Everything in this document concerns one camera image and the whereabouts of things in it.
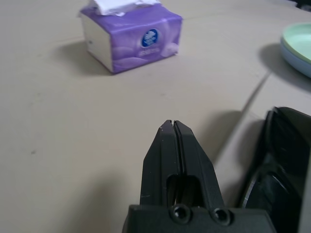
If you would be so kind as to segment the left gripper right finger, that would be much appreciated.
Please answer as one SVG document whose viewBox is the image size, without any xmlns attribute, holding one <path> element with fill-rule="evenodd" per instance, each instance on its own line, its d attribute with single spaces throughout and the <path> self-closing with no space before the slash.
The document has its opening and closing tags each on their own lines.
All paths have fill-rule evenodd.
<svg viewBox="0 0 311 233">
<path fill-rule="evenodd" d="M 200 146 L 192 130 L 176 120 L 181 171 L 181 191 L 177 200 L 188 207 L 216 208 L 216 174 L 212 162 Z"/>
</svg>

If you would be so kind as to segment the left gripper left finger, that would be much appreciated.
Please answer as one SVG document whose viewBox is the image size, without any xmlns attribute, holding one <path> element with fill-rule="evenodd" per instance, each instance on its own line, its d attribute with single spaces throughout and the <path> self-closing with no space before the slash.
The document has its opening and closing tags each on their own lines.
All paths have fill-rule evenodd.
<svg viewBox="0 0 311 233">
<path fill-rule="evenodd" d="M 166 120 L 143 160 L 140 204 L 168 207 L 173 198 L 169 192 L 171 176 L 179 175 L 177 139 L 172 121 Z"/>
</svg>

